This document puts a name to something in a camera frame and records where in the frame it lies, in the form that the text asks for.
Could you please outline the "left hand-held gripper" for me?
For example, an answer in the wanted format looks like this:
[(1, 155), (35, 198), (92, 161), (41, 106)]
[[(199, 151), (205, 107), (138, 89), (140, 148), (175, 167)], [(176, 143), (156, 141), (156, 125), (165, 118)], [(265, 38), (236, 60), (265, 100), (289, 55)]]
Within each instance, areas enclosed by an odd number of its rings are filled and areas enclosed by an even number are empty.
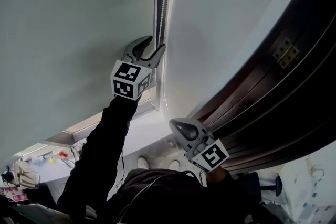
[(165, 53), (166, 44), (146, 59), (141, 59), (153, 36), (144, 36), (131, 42), (125, 56), (117, 60), (110, 76), (113, 95), (137, 100), (144, 91), (156, 86), (155, 69)]

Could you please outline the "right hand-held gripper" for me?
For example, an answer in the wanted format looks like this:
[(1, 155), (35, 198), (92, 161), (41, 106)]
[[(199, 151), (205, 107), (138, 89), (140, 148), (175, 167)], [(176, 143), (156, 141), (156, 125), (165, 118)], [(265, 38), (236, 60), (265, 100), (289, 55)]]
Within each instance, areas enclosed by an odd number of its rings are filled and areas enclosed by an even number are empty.
[(215, 139), (205, 126), (195, 119), (176, 118), (169, 121), (170, 128), (186, 150), (190, 163), (205, 172), (211, 172), (229, 158), (220, 139)]

